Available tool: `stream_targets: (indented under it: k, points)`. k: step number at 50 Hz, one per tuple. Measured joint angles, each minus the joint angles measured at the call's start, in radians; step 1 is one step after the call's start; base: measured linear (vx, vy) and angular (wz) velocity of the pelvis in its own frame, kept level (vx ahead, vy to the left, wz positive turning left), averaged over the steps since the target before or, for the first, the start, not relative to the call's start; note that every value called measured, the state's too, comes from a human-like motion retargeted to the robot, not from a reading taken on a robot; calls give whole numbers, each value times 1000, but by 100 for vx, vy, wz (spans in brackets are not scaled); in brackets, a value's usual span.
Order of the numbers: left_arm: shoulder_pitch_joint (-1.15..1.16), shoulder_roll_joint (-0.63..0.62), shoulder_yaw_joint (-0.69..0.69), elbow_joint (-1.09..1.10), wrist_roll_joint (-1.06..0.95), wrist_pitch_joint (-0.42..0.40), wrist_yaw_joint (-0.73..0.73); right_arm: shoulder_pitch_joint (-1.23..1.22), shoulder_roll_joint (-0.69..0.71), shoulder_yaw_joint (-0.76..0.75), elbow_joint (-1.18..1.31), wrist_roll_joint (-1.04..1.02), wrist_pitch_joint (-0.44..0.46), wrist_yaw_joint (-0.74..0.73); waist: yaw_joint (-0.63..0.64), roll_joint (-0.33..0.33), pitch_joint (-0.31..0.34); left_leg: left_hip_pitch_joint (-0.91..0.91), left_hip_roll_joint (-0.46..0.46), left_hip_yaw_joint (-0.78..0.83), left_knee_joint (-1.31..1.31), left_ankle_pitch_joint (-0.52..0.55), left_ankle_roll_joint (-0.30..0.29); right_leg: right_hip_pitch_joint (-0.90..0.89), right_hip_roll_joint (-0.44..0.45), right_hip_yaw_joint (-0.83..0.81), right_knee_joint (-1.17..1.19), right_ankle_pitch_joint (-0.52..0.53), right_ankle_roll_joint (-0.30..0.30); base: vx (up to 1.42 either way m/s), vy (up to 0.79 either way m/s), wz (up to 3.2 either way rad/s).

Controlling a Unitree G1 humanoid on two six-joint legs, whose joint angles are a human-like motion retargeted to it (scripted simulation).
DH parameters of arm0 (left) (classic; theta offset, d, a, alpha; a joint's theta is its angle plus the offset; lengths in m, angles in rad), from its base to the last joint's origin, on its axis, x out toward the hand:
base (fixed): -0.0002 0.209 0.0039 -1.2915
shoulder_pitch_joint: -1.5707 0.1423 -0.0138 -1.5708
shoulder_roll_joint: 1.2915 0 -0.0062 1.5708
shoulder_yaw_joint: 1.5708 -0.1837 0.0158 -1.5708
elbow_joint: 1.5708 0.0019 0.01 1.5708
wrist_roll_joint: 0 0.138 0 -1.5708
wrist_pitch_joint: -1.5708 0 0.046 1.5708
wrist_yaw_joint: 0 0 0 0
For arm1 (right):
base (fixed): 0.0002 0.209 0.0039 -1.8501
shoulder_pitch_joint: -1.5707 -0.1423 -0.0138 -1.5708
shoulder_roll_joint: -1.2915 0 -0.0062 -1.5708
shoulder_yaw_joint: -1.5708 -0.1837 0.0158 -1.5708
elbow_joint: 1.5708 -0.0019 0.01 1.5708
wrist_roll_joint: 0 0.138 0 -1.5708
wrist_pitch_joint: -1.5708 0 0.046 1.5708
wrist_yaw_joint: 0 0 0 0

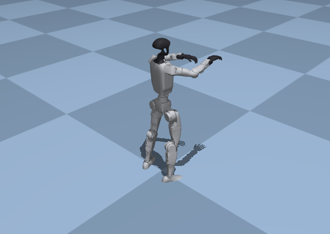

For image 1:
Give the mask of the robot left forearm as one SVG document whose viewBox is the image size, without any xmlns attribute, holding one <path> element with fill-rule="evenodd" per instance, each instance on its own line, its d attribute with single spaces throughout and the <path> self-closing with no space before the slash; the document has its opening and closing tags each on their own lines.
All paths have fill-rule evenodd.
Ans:
<svg viewBox="0 0 330 234">
<path fill-rule="evenodd" d="M 177 59 L 177 58 L 176 58 L 177 55 L 181 55 L 181 53 L 177 53 L 177 54 L 168 54 L 167 56 L 164 56 L 164 58 L 165 58 L 166 60 L 168 60 L 168 61 L 170 61 L 170 60 L 176 60 L 176 59 Z M 177 59 L 177 60 L 180 60 L 180 59 Z"/>
</svg>

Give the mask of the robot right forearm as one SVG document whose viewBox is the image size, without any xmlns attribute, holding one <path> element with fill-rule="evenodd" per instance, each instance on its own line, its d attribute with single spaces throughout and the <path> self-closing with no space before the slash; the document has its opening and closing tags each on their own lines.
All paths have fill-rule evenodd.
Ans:
<svg viewBox="0 0 330 234">
<path fill-rule="evenodd" d="M 200 65 L 192 68 L 192 71 L 195 72 L 195 73 L 203 73 L 203 71 L 208 68 L 210 65 L 209 65 L 209 61 L 210 59 L 205 59 Z"/>
</svg>

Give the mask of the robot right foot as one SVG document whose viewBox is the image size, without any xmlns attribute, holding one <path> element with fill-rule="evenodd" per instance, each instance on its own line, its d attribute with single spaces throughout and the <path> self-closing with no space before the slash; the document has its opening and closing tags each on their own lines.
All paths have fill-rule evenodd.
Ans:
<svg viewBox="0 0 330 234">
<path fill-rule="evenodd" d="M 168 178 L 168 176 L 164 176 L 162 178 L 162 182 L 167 183 L 167 182 L 171 182 L 171 181 L 177 181 L 177 180 L 180 180 L 181 178 L 182 178 L 181 175 L 173 175 L 173 178 Z"/>
</svg>

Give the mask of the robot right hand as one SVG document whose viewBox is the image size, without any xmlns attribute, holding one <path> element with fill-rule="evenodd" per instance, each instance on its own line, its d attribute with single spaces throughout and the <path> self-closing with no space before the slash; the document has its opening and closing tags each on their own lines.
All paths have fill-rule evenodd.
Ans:
<svg viewBox="0 0 330 234">
<path fill-rule="evenodd" d="M 222 60 L 222 58 L 220 56 L 217 56 L 217 55 L 209 56 L 207 59 L 210 59 L 209 65 L 211 65 L 213 63 L 213 61 L 215 61 L 217 59 Z"/>
</svg>

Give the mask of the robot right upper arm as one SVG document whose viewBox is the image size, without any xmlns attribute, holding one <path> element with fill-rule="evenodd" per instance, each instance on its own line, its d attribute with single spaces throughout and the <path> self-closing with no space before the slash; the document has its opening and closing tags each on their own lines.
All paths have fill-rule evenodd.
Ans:
<svg viewBox="0 0 330 234">
<path fill-rule="evenodd" d="M 192 70 L 189 70 L 187 68 L 180 68 L 174 65 L 166 66 L 165 67 L 165 73 L 172 76 L 186 76 L 186 77 L 192 77 L 197 78 L 199 75 L 198 73 L 193 72 Z"/>
</svg>

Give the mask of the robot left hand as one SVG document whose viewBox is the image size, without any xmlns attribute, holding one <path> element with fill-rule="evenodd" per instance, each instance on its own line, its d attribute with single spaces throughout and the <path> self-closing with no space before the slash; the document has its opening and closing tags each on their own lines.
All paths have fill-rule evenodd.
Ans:
<svg viewBox="0 0 330 234">
<path fill-rule="evenodd" d="M 177 58 L 177 59 L 184 59 L 184 58 L 185 58 L 185 59 L 188 59 L 190 62 L 191 62 L 190 59 L 192 59 L 192 60 L 195 61 L 195 64 L 197 63 L 197 58 L 196 58 L 195 56 L 184 55 L 184 53 L 182 53 L 181 55 L 177 55 L 176 58 Z"/>
</svg>

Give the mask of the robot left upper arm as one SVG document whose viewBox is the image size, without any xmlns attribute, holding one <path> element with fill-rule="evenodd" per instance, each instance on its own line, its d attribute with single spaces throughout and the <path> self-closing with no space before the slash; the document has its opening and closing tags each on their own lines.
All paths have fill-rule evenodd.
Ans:
<svg viewBox="0 0 330 234">
<path fill-rule="evenodd" d="M 151 60 L 153 59 L 153 58 L 155 58 L 155 57 L 157 57 L 157 56 L 155 56 L 155 55 L 152 55 L 152 57 L 149 59 L 149 64 L 150 64 L 150 62 L 151 62 Z"/>
</svg>

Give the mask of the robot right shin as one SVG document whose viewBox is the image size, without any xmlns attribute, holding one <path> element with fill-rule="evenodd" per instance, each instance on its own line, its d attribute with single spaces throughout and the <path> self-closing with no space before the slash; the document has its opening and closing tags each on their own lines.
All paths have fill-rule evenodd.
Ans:
<svg viewBox="0 0 330 234">
<path fill-rule="evenodd" d="M 173 171 L 177 158 L 177 148 L 174 144 L 170 144 L 167 148 L 168 151 L 165 152 L 168 178 L 173 178 Z"/>
</svg>

